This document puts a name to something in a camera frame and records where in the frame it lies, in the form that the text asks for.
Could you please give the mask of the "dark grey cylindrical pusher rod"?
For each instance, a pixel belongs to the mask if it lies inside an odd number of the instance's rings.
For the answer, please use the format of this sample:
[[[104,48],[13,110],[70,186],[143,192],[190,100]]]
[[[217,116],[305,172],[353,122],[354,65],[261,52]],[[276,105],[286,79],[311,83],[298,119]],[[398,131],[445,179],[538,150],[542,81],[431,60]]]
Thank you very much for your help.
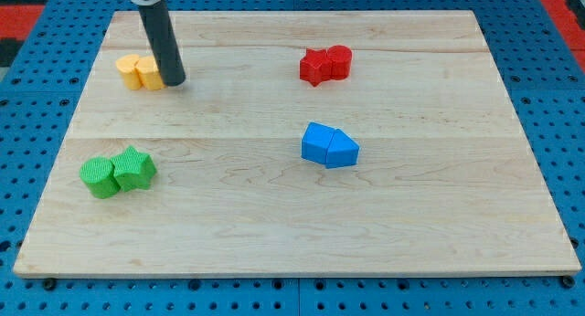
[[[186,72],[165,0],[139,5],[138,11],[163,83],[176,87],[186,80]]]

